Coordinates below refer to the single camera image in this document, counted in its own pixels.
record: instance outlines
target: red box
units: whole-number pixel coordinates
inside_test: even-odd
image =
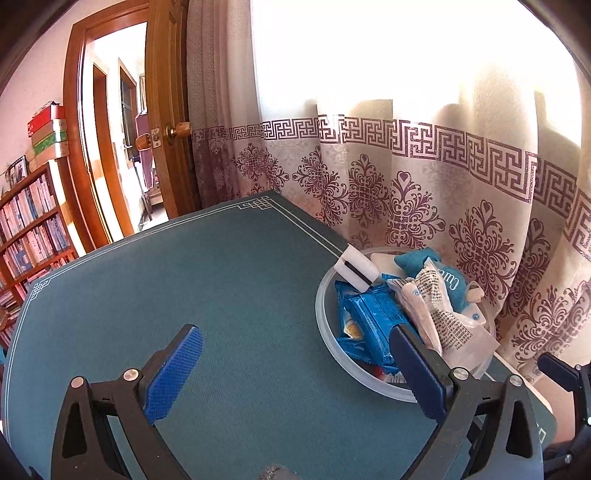
[[[39,130],[43,125],[56,118],[65,118],[66,111],[61,105],[47,105],[41,112],[33,117],[27,125],[29,137]]]

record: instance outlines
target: table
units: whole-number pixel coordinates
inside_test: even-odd
[[[345,248],[267,192],[169,221],[41,279],[7,363],[2,401],[13,450],[48,479],[70,379],[111,380],[141,367],[194,323],[203,355],[157,422],[194,479],[254,480],[272,463],[305,480],[399,478],[434,422],[416,404],[365,388],[326,349],[314,299]],[[132,476],[142,478],[112,425]]]

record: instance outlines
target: door knob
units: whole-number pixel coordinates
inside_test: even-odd
[[[164,130],[164,135],[166,135],[166,139],[168,143],[172,143],[176,137],[185,138],[191,136],[191,123],[189,122],[180,122],[177,123],[176,127],[173,127],[172,124],[166,125],[166,129]]]
[[[143,134],[136,138],[135,148],[137,148],[138,151],[144,151],[152,148],[152,139],[150,138],[150,134]]]

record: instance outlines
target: curtain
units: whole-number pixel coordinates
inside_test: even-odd
[[[589,86],[517,0],[191,0],[187,83],[204,206],[273,189],[434,248],[530,381],[586,327]]]

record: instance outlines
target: bowl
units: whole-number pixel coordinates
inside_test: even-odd
[[[380,247],[363,250],[362,253],[368,257],[375,252],[399,255],[408,251],[408,249],[402,248]],[[316,292],[316,321],[318,322],[318,328],[320,330],[320,335],[324,340],[324,344],[339,365],[361,384],[386,397],[416,403],[417,400],[414,398],[413,392],[406,383],[389,384],[381,381],[379,378],[376,378],[366,371],[362,367],[362,364],[349,358],[336,341],[335,335],[341,336],[342,334],[340,333],[339,308],[336,297],[335,280],[343,280],[343,278],[331,267],[322,278],[322,281],[318,286],[318,291]],[[487,314],[483,305],[479,304],[478,306],[486,317],[486,329],[494,337],[496,333],[494,320]],[[472,375],[475,378],[482,377],[491,363],[491,359],[492,355],[478,367],[473,369],[471,372]]]

